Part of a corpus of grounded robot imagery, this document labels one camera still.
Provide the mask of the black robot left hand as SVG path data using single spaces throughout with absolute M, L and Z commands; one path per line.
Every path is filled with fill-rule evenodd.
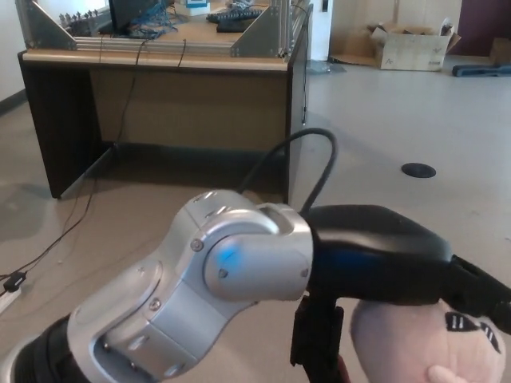
M 302 214 L 312 232 L 307 295 L 295 312 L 290 362 L 311 382 L 343 382 L 340 298 L 424 306 L 439 301 L 510 332 L 510 289 L 456 256 L 447 241 L 386 207 L 332 205 Z

